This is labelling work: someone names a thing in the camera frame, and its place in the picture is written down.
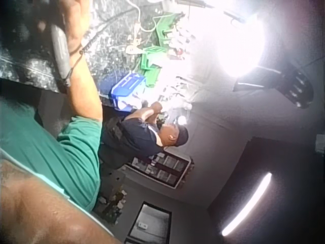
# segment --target hand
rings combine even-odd
[[[89,0],[59,0],[64,20],[69,53],[75,52],[89,28]]]
[[[163,109],[163,106],[160,102],[154,102],[153,104],[151,104],[150,108],[154,110],[154,113],[160,113]]]

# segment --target cabinet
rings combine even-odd
[[[170,188],[177,188],[191,164],[190,157],[166,149],[149,158],[134,158],[127,167]]]

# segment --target window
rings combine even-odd
[[[171,221],[171,212],[144,202],[125,243],[169,244]]]

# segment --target ear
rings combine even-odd
[[[176,137],[173,137],[172,135],[170,135],[168,139],[170,139],[171,141],[176,141]]]

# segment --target speckled surface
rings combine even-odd
[[[145,0],[133,0],[142,8],[141,23],[143,28],[154,27],[152,17],[161,15],[160,5],[148,5]],[[16,82],[30,84],[35,87],[49,89],[54,92],[65,91],[58,80],[53,58],[44,41],[35,31],[32,6],[27,0],[13,1],[6,13],[14,16],[14,21],[1,26],[0,41],[0,77]],[[107,26],[106,21],[126,10],[132,9],[125,0],[93,0],[91,3],[91,23],[85,35],[83,45],[106,27],[99,38],[86,52],[90,72],[98,87],[112,85],[130,70],[137,69],[139,56],[125,53],[126,46],[132,41],[134,25],[138,11],[128,12]],[[156,33],[140,32],[142,43],[140,47],[150,46],[157,42]],[[111,84],[101,84],[103,78],[109,76]]]

